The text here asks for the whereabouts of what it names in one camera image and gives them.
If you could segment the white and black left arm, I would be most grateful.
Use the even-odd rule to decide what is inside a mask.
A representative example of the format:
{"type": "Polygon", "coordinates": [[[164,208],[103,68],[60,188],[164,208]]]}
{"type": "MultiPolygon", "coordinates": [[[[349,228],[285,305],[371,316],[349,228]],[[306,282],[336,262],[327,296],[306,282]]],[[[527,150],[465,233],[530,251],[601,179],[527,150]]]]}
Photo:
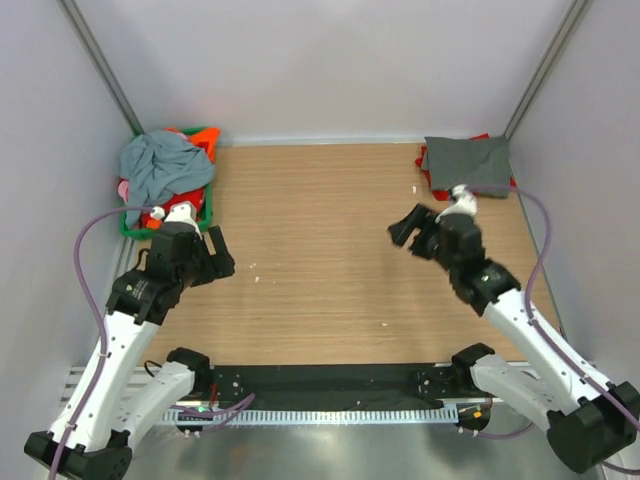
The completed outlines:
{"type": "Polygon", "coordinates": [[[212,387],[208,356],[183,347],[170,352],[155,376],[122,399],[144,350],[189,287],[230,277],[235,261],[218,226],[167,221],[154,234],[143,267],[118,277],[106,304],[94,352],[62,413],[33,432],[25,454],[67,479],[121,479],[137,444],[184,397],[212,387]]]}

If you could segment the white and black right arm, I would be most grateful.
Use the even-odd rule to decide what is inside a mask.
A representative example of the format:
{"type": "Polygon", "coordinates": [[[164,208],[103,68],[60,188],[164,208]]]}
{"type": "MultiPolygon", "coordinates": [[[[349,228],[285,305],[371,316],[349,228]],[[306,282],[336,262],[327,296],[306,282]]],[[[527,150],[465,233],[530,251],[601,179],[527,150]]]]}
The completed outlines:
{"type": "Polygon", "coordinates": [[[529,376],[495,353],[455,366],[452,387],[499,397],[543,431],[558,459],[575,473],[632,445],[639,432],[639,393],[614,384],[583,359],[527,299],[518,280],[487,256],[472,213],[416,205],[388,228],[392,242],[433,260],[456,296],[524,354],[529,376]]]}

